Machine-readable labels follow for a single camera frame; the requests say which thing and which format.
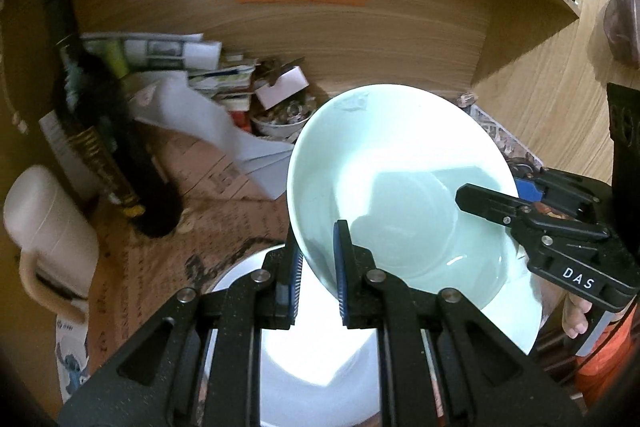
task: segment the metal screw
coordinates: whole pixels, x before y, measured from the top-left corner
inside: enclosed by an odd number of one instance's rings
[[[386,274],[378,269],[374,268],[373,270],[369,270],[367,272],[367,280],[369,282],[383,282],[386,279]]]
[[[253,279],[254,282],[267,282],[270,277],[271,274],[267,270],[263,270],[262,268],[251,272],[251,279]]]
[[[196,295],[196,290],[194,290],[193,288],[182,288],[178,291],[177,294],[175,294],[175,298],[185,304],[187,302],[193,301],[193,299],[196,298]]]
[[[440,292],[440,295],[442,295],[442,298],[451,304],[460,302],[460,299],[462,299],[462,293],[455,288],[444,288],[444,290]]]

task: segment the white paper sheet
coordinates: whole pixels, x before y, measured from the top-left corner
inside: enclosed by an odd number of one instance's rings
[[[284,193],[293,146],[238,129],[226,110],[189,88],[186,77],[145,88],[129,103],[136,120],[212,143],[272,199]]]
[[[147,70],[215,70],[222,43],[166,39],[127,39],[123,44],[129,66]]]
[[[175,79],[176,82],[186,82],[187,72],[180,70],[168,71],[136,71],[129,73],[122,79],[122,88],[127,98],[132,98],[137,92],[162,80]]]
[[[273,86],[262,86],[255,91],[262,107],[270,109],[278,102],[282,102],[289,98],[292,94],[296,94],[305,89],[309,83],[306,81],[305,75],[302,73],[300,66],[296,66],[287,73],[282,74]]]

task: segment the wooden wall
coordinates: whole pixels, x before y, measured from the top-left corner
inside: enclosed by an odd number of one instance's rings
[[[579,0],[580,20],[539,0],[495,0],[474,74],[479,105],[550,166],[610,181],[607,82],[640,88],[613,60],[609,0]]]
[[[238,4],[236,0],[77,0],[82,28],[200,32],[255,56],[305,55],[305,74],[335,94],[372,82],[465,89],[490,0]]]

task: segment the das logo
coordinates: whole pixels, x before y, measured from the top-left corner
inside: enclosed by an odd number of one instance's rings
[[[576,283],[577,285],[581,285],[584,289],[588,290],[593,286],[595,282],[593,279],[587,279],[584,283],[582,283],[582,274],[578,274],[574,277],[574,270],[571,268],[567,268],[564,270],[562,277],[565,279],[571,279],[571,282]]]

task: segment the orange clothing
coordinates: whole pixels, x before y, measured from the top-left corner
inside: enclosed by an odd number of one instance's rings
[[[578,371],[575,376],[575,386],[581,391],[587,406],[590,406],[604,393],[607,387],[615,380],[619,370],[625,366],[626,359],[632,352],[631,326],[636,309],[631,311],[625,322],[620,326],[616,334],[610,339],[599,353]],[[616,324],[607,326],[600,336],[594,349],[610,335]],[[586,357],[576,357],[578,364]]]

